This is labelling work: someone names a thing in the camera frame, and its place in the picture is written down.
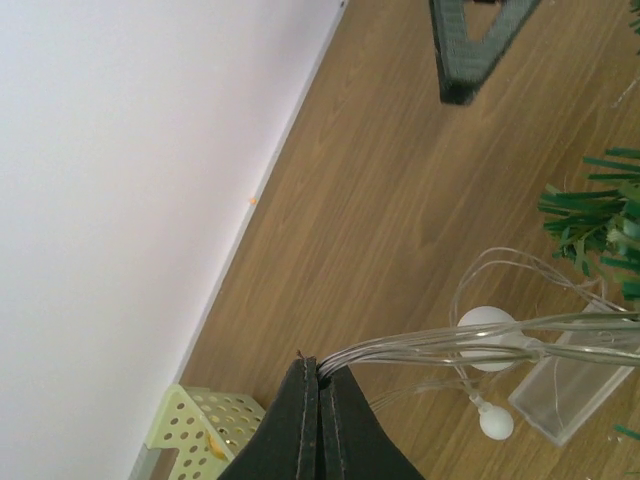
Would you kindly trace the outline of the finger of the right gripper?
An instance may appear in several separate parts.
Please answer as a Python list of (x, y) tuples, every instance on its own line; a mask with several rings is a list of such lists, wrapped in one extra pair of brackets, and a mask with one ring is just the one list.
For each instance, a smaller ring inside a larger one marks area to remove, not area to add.
[(473, 40), (462, 1), (431, 1), (440, 101), (470, 104), (539, 4), (538, 0), (503, 1), (488, 31)]

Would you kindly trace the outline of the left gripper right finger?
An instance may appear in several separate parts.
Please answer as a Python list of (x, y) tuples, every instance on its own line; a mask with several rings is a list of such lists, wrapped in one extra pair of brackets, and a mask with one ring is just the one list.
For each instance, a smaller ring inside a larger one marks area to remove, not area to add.
[(387, 436), (347, 367), (320, 382), (318, 427), (320, 479), (423, 479)]

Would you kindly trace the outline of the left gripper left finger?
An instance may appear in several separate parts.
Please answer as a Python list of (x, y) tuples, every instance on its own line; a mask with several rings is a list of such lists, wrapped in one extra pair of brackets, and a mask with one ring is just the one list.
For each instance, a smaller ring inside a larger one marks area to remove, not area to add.
[(308, 480), (316, 477), (319, 382), (316, 359), (290, 365), (255, 434), (223, 471), (227, 480)]

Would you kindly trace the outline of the white ball string lights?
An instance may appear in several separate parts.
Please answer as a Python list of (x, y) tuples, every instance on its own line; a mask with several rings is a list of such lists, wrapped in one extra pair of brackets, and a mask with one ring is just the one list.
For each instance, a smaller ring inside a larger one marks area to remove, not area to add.
[[(496, 265), (536, 272), (565, 291), (579, 295), (587, 305), (576, 313), (522, 321), (493, 306), (479, 306), (465, 314), (459, 313), (464, 290), (483, 270)], [(498, 378), (521, 364), (530, 362), (534, 367), (548, 357), (637, 368), (639, 309), (626, 310), (609, 301), (606, 295), (607, 282), (599, 277), (574, 283), (535, 256), (506, 247), (490, 248), (480, 254), (461, 278), (450, 304), (448, 327), (350, 346), (321, 361), (318, 374), (321, 379), (327, 379), (339, 369), (356, 363), (451, 367), (456, 370), (456, 377), (427, 379), (393, 390), (371, 401), (371, 409), (379, 411), (412, 393), (456, 388), (464, 391), (475, 405), (483, 433), (493, 440), (505, 440), (514, 430), (512, 414), (485, 400), (480, 392), (481, 378), (470, 376), (467, 370), (473, 368), (481, 375)]]

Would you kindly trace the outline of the pale green perforated basket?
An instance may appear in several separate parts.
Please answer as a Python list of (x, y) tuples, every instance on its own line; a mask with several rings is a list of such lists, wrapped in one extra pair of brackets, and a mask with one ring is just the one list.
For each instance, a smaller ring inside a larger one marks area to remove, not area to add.
[[(265, 410), (251, 396), (170, 385), (165, 391), (130, 477), (149, 479), (162, 450), (174, 450), (170, 479), (216, 479), (255, 434)], [(212, 455), (207, 434), (227, 461)]]

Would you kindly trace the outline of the small green christmas tree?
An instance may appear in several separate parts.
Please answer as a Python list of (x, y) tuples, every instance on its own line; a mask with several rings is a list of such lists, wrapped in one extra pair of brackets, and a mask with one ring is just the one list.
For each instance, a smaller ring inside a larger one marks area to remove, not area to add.
[(554, 256), (571, 262), (588, 279), (615, 283), (622, 298), (639, 306), (639, 151), (613, 147), (585, 157), (594, 170), (591, 190), (540, 194), (543, 229), (556, 242)]

